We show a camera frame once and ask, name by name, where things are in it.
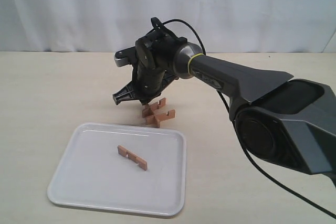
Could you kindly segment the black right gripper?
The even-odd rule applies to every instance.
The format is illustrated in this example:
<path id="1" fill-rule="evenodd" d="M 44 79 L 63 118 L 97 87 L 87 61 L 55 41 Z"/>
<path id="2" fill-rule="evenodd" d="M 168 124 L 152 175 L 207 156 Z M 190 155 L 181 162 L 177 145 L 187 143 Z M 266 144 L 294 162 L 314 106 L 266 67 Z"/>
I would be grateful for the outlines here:
<path id="1" fill-rule="evenodd" d="M 112 97 L 116 105 L 126 101 L 139 101 L 142 105 L 146 105 L 159 97 L 164 89 L 178 79 L 179 77 L 167 70 L 160 68 L 149 70 L 138 65 L 133 68 L 132 80 Z"/>

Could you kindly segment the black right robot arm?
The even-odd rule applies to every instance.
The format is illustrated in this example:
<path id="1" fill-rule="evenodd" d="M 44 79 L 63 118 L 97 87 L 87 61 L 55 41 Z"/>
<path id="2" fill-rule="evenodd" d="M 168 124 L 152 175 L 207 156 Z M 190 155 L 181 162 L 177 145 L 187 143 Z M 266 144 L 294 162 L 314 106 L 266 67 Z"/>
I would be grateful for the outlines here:
<path id="1" fill-rule="evenodd" d="M 132 65 L 132 81 L 115 103 L 147 103 L 170 79 L 197 78 L 229 98 L 229 119 L 242 145 L 256 157 L 309 175 L 335 178 L 335 94 L 325 84 L 207 56 L 200 46 L 148 36 L 115 54 Z"/>

